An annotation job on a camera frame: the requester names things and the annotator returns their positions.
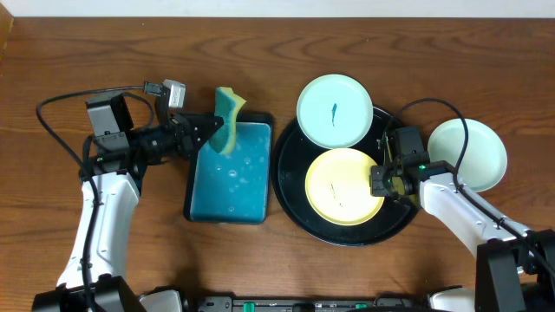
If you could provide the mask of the yellow plate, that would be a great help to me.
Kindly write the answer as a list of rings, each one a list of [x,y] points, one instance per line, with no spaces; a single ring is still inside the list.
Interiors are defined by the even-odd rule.
[[[371,194],[370,169],[376,162],[352,148],[322,153],[310,164],[304,188],[311,208],[340,226],[355,226],[373,218],[384,203]]]

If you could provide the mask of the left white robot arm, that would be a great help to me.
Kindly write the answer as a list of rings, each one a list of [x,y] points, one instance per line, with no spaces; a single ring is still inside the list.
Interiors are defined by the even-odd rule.
[[[98,155],[84,155],[83,207],[74,247],[55,289],[35,311],[142,311],[125,280],[131,220],[148,166],[194,157],[224,124],[213,114],[174,113],[157,127],[134,128],[128,114],[91,113]]]

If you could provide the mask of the green yellow sponge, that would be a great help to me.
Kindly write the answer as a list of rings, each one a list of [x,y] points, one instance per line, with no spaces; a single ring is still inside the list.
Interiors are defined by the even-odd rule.
[[[212,150],[219,154],[230,154],[237,138],[237,118],[246,100],[235,94],[232,88],[218,87],[215,95],[214,115],[223,119],[223,125],[209,139]]]

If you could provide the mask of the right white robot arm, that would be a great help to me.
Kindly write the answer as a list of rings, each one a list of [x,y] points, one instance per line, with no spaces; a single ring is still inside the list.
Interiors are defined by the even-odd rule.
[[[410,199],[438,218],[476,259],[474,289],[428,298],[433,311],[552,311],[554,232],[511,220],[454,176],[445,162],[373,166],[373,195]]]

